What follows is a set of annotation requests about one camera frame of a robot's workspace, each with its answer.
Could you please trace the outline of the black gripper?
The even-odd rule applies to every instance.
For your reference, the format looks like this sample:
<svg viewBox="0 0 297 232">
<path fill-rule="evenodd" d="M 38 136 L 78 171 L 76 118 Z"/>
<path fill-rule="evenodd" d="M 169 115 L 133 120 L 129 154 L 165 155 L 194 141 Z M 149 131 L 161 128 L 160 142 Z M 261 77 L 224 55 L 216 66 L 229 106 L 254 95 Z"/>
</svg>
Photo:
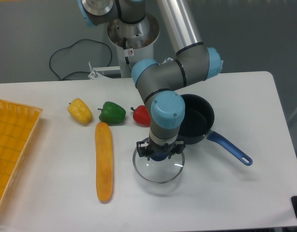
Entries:
<svg viewBox="0 0 297 232">
<path fill-rule="evenodd" d="M 150 160 L 150 157 L 171 157 L 175 154 L 181 154 L 185 149 L 184 141 L 176 141 L 173 143 L 164 143 L 163 145 L 159 145 L 155 143 L 153 140 L 138 141 L 136 143 L 136 150 L 140 158 L 146 158 L 147 161 Z"/>
</svg>

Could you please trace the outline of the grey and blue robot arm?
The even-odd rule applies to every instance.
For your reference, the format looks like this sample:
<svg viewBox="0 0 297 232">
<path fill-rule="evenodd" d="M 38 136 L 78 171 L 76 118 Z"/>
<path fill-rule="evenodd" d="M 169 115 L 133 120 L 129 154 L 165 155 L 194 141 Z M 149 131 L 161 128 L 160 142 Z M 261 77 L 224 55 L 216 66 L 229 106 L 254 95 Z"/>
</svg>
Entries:
<svg viewBox="0 0 297 232">
<path fill-rule="evenodd" d="M 184 150 L 178 139 L 185 103 L 176 90 L 218 75 L 222 60 L 207 48 L 185 0 L 159 0 L 176 58 L 154 60 L 158 21 L 145 9 L 143 0 L 80 0 L 79 9 L 87 24 L 107 23 L 107 33 L 117 48 L 122 77 L 131 77 L 149 113 L 147 142 L 137 142 L 140 157 L 162 161 Z"/>
</svg>

